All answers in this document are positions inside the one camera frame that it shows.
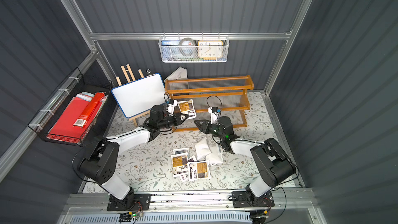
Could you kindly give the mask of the yellow coffee bag top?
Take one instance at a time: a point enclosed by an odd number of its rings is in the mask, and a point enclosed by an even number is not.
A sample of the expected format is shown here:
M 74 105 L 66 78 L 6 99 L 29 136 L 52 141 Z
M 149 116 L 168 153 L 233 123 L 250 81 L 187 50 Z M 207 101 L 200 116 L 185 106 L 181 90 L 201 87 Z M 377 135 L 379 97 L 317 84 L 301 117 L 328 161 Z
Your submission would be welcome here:
M 178 101 L 178 107 L 181 114 L 188 115 L 188 119 L 194 119 L 197 117 L 197 113 L 194 109 L 193 100 L 190 99 L 188 101 Z

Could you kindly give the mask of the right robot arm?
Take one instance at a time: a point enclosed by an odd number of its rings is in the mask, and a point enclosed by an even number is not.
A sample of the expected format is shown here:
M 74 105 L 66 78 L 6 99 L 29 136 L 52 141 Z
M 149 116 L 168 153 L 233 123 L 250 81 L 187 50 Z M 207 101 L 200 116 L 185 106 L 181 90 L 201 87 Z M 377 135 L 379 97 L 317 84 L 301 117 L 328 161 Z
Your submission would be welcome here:
M 250 206 L 271 204 L 272 199 L 267 194 L 288 177 L 299 176 L 296 164 L 274 138 L 262 142 L 242 139 L 234 133 L 230 117 L 221 116 L 221 110 L 216 107 L 210 108 L 209 112 L 211 120 L 194 121 L 199 131 L 217 138 L 223 151 L 252 158 L 259 172 L 259 176 L 246 187 L 245 194 L 242 197 L 233 195 L 233 201 L 246 201 Z

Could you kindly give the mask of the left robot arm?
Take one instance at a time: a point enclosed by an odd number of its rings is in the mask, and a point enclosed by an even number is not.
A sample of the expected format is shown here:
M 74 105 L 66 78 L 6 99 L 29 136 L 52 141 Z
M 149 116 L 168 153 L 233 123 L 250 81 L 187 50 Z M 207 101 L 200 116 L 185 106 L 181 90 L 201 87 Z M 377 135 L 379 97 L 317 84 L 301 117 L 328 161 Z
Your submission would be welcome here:
M 136 129 L 104 138 L 97 136 L 86 145 L 85 154 L 78 166 L 73 167 L 76 174 L 93 180 L 110 194 L 109 201 L 117 210 L 131 209 L 137 202 L 134 190 L 116 172 L 118 156 L 126 150 L 153 141 L 160 134 L 174 132 L 188 120 L 184 113 L 169 113 L 168 105 L 154 105 L 149 117 Z

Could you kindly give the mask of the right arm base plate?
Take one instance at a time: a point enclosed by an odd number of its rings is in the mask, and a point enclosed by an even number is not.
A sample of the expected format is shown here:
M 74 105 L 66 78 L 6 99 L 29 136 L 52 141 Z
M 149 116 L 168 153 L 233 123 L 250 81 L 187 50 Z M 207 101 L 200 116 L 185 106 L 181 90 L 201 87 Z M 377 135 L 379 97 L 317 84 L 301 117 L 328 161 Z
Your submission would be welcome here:
M 260 197 L 255 197 L 246 191 L 233 191 L 232 195 L 228 197 L 228 200 L 232 201 L 235 208 L 271 208 L 275 206 L 273 195 L 270 191 Z

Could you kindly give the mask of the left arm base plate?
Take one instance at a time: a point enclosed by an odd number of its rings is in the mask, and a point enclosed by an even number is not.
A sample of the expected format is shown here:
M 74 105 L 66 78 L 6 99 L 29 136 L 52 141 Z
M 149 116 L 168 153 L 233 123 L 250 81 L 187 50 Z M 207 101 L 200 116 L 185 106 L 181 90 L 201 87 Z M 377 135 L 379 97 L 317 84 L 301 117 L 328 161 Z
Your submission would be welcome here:
M 124 211 L 137 212 L 138 210 L 146 211 L 149 209 L 151 202 L 151 194 L 128 194 L 123 200 L 110 195 L 107 211 L 117 212 Z

